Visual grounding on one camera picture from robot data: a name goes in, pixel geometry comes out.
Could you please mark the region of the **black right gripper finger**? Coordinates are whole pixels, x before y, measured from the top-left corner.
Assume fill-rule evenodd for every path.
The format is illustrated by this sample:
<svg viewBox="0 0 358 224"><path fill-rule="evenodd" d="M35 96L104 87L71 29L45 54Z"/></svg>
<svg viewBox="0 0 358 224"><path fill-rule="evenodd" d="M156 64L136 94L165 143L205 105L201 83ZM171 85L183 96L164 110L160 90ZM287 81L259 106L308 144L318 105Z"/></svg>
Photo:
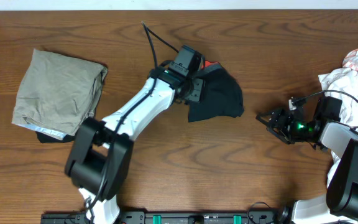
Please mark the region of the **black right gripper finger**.
<svg viewBox="0 0 358 224"><path fill-rule="evenodd" d="M268 112L259 113L255 117L257 121L260 121L261 123L275 123L279 120L283 113L283 109L274 109L270 110Z"/></svg>
<svg viewBox="0 0 358 224"><path fill-rule="evenodd" d="M279 140L281 140L282 142L284 142L285 144L289 145L291 144L290 140L287 138L287 136L285 134L282 133L281 130L275 130L273 128L267 127L266 130L273 134L276 138L278 138Z"/></svg>

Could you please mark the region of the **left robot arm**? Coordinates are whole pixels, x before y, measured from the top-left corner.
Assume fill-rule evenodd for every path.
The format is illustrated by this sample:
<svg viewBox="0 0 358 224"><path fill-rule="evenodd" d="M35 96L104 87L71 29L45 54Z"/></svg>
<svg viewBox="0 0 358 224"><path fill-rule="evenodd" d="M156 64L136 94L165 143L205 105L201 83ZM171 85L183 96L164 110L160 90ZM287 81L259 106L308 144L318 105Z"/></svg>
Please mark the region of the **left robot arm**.
<svg viewBox="0 0 358 224"><path fill-rule="evenodd" d="M123 185L134 142L145 127L177 99L198 101L204 81L200 69L187 75L172 68L150 71L141 90L115 113L85 119L75 135L65 174L85 200L86 223L114 223L120 213L117 193Z"/></svg>

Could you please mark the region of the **black leggings with red waistband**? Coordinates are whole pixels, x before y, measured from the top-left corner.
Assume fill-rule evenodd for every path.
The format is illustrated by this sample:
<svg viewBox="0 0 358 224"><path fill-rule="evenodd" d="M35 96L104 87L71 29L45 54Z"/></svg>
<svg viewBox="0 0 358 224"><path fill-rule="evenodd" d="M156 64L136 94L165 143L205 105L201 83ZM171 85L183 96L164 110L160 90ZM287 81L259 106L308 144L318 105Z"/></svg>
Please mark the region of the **black leggings with red waistband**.
<svg viewBox="0 0 358 224"><path fill-rule="evenodd" d="M244 104L241 87L220 63L206 61L205 66L196 73L196 78L203 80L205 86L200 102L188 104L190 123L217 116L242 116Z"/></svg>

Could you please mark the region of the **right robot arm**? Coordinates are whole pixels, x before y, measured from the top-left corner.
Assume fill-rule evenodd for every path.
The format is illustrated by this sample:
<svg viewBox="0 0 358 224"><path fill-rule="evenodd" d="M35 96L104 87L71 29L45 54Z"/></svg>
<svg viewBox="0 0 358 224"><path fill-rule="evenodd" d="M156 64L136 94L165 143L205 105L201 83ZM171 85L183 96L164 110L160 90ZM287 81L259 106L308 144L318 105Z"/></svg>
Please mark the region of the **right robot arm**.
<svg viewBox="0 0 358 224"><path fill-rule="evenodd" d="M285 144L310 142L337 156L328 189L322 196L298 200L292 223L358 223L358 134L339 124L339 107L317 109L311 121L298 110L276 109L256 116Z"/></svg>

